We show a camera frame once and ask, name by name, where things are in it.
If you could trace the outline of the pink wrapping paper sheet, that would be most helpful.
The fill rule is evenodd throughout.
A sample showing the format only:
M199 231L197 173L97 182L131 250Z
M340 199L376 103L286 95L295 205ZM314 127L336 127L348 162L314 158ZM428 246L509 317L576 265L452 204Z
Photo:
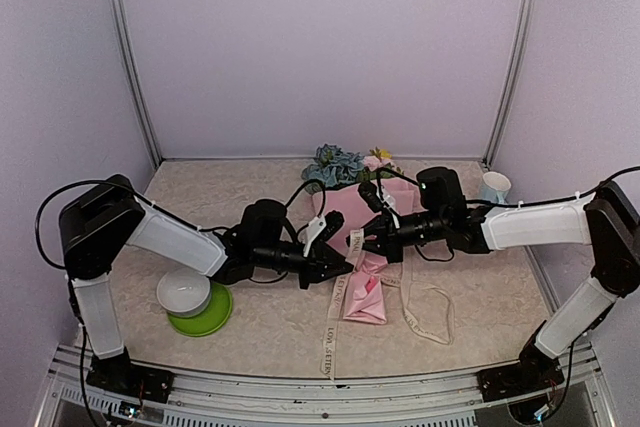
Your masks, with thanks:
M312 196L313 206L325 206L328 212L339 211L344 216L343 227L328 244L355 265L354 271L340 289L342 318L374 325L387 322L381 272L387 267L385 257L368 253L363 249L362 227L375 217L358 194L358 187L351 185L326 194Z

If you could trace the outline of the pale pink fake flower stem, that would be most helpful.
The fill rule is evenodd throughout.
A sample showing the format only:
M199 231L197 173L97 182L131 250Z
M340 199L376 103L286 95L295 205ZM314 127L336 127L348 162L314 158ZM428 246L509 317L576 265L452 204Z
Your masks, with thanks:
M363 165L368 172L374 174L376 170L384 167L400 174L403 173L402 169L394 163L393 158L380 160L371 154L371 150L372 149L369 150L369 153L365 155L362 160Z

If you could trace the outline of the yellow fake flower stem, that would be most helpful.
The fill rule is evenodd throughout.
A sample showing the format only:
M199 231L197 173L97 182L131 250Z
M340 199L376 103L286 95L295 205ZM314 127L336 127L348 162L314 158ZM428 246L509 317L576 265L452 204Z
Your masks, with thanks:
M392 158L392 155L388 150L382 149L382 148L378 148L378 147L372 149L371 150L371 154L374 157L376 157L376 158L378 158L380 160L382 160L382 159L391 159Z

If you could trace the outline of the blue fake flower bunch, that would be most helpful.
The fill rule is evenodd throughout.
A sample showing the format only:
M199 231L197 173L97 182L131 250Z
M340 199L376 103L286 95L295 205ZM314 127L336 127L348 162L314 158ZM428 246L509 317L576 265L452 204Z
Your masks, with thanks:
M318 181L327 190L339 190L361 181L364 170L364 156L361 153L324 144L316 149L313 162L302 170L301 178L309 182L305 190L314 194L321 191Z

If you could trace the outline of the beige printed ribbon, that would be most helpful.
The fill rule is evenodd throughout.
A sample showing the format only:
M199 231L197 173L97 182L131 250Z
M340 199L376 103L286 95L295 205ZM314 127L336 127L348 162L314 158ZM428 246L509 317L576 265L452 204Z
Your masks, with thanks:
M454 343L455 307L446 290L428 283L420 285L422 289L433 292L446 301L444 313L446 335L440 336L421 325L409 308L413 285L412 270L402 266L400 275L397 277L388 277L377 272L371 273L363 267L365 260L364 231L362 229L353 230L347 239L350 241L350 246L347 250L346 260L354 267L354 270L338 276L332 289L322 338L323 356L320 362L320 373L326 379L333 381L336 377L338 331L339 323L342 320L370 325L387 323L383 290L385 286L399 290L402 317L414 335L439 345L450 346Z

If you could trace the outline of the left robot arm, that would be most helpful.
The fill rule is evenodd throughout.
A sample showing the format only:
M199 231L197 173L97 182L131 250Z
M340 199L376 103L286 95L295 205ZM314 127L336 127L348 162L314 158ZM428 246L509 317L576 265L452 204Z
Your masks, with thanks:
M121 392L140 381L131 357L205 371L333 376L335 350L305 351L282 329L243 322L222 333L217 313L230 285L255 270L294 274L301 288L352 267L329 243L342 217L326 193L308 199L310 236L300 238L287 203L260 199L230 228L204 229L136 192L123 175L85 181L59 215L63 263L77 329Z

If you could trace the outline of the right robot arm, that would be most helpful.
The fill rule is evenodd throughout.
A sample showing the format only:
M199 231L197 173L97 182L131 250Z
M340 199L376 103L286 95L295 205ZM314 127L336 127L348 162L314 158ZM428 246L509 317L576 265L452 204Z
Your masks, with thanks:
M456 171L433 167L410 182L422 206L411 214L398 213L381 182L364 182L358 193L376 215L362 228L363 247L390 263L402 261L407 247L436 241L469 255L527 247L543 270L576 262L574 286L511 370L512 383L531 391L549 376L550 363L639 287L639 212L617 177L567 197L500 204L466 198Z

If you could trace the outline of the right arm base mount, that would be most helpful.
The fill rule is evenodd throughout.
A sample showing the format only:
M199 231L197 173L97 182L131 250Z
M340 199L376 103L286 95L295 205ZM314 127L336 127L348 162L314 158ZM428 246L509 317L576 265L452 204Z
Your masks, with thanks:
M565 378L557 361L518 361L480 370L477 380L483 401L493 402L544 390Z

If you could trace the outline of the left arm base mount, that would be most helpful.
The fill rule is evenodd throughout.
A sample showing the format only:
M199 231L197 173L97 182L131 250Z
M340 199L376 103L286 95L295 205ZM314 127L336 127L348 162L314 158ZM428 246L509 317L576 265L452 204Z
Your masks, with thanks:
M145 367L109 359L93 362L86 383L104 391L166 404L173 385L174 374L165 369Z

